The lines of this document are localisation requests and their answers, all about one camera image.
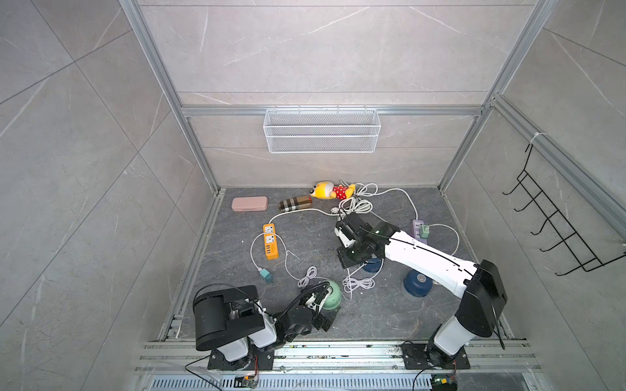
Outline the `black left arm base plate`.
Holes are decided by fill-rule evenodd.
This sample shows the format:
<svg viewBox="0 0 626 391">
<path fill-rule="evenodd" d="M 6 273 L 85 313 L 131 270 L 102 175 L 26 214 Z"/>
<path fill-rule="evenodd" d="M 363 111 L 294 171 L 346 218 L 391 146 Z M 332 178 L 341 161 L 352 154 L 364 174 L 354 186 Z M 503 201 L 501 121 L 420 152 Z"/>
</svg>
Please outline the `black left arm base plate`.
<svg viewBox="0 0 626 391">
<path fill-rule="evenodd" d="M 216 371 L 270 371 L 275 361 L 273 350 L 259 349 L 255 345 L 248 347 L 248 353 L 237 360 L 228 361 L 220 350 L 214 350 L 209 356 L 208 370 Z"/>
</svg>

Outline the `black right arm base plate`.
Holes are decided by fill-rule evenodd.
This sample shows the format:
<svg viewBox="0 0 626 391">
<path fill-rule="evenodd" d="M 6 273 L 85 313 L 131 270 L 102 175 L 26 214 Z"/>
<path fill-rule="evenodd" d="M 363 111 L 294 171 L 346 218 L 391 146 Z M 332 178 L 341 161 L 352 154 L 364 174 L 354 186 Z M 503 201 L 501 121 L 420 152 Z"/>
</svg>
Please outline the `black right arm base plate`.
<svg viewBox="0 0 626 391">
<path fill-rule="evenodd" d="M 455 355 L 448 356 L 430 343 L 405 341 L 399 345 L 401 358 L 407 370 L 444 369 L 468 370 L 469 359 L 464 348 Z"/>
</svg>

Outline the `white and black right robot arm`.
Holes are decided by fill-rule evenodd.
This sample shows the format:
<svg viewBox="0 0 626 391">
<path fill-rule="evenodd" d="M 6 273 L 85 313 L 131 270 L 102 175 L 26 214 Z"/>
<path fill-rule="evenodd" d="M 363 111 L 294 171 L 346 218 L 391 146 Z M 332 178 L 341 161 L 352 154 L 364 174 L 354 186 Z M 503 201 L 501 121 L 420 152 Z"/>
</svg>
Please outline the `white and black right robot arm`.
<svg viewBox="0 0 626 391">
<path fill-rule="evenodd" d="M 438 282 L 460 298 L 456 313 L 440 325 L 425 347 L 431 365 L 450 364 L 476 337 L 500 336 L 499 319 L 508 301 L 500 272 L 492 262 L 475 263 L 453 257 L 413 238 L 397 226 L 371 226 L 351 213 L 336 222 L 342 242 L 337 255 L 347 269 L 376 257 L 398 262 Z"/>
</svg>

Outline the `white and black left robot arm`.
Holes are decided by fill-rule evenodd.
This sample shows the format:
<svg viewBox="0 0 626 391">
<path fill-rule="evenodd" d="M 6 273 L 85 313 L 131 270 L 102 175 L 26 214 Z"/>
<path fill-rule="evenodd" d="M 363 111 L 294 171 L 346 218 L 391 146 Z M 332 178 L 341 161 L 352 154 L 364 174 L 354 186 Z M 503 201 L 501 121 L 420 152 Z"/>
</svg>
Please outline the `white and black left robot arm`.
<svg viewBox="0 0 626 391">
<path fill-rule="evenodd" d="M 332 282 L 304 288 L 282 311 L 272 314 L 257 287 L 212 283 L 192 300 L 195 347 L 208 352 L 210 369 L 239 369 L 314 330 L 327 332 L 341 308 L 342 295 Z"/>
</svg>

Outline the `green meat grinder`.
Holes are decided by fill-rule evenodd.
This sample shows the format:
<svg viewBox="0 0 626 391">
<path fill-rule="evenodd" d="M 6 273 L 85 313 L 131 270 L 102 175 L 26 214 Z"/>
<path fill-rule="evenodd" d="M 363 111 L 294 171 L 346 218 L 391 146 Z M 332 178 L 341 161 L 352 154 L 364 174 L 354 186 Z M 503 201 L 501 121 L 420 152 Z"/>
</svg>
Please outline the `green meat grinder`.
<svg viewBox="0 0 626 391">
<path fill-rule="evenodd" d="M 342 288 L 334 281 L 329 280 L 331 292 L 325 299 L 322 308 L 325 311 L 334 311 L 339 308 L 342 301 Z"/>
</svg>

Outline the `green usb charger cube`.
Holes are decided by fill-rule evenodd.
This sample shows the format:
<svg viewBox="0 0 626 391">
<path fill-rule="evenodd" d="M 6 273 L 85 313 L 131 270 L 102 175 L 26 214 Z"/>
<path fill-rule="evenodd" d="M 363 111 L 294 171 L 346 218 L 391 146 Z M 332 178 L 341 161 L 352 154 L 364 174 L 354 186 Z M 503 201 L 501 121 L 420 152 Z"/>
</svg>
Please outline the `green usb charger cube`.
<svg viewBox="0 0 626 391">
<path fill-rule="evenodd" d="M 428 225 L 419 226 L 419 237 L 421 239 L 427 239 L 430 235 L 430 227 Z"/>
</svg>

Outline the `blue meat grinder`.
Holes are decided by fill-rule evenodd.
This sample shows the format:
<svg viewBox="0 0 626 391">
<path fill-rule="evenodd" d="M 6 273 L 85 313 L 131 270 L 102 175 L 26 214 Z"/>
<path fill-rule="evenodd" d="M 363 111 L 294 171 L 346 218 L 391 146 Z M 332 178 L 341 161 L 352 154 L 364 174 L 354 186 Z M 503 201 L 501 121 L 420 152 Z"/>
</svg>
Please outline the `blue meat grinder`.
<svg viewBox="0 0 626 391">
<path fill-rule="evenodd" d="M 379 270 L 381 270 L 382 265 L 383 265 L 382 259 L 371 258 L 368 262 L 365 262 L 363 271 L 370 273 L 370 274 L 376 274 L 379 272 Z"/>
<path fill-rule="evenodd" d="M 405 275 L 401 293 L 409 300 L 426 297 L 433 288 L 433 280 L 422 273 L 411 270 Z"/>
</svg>

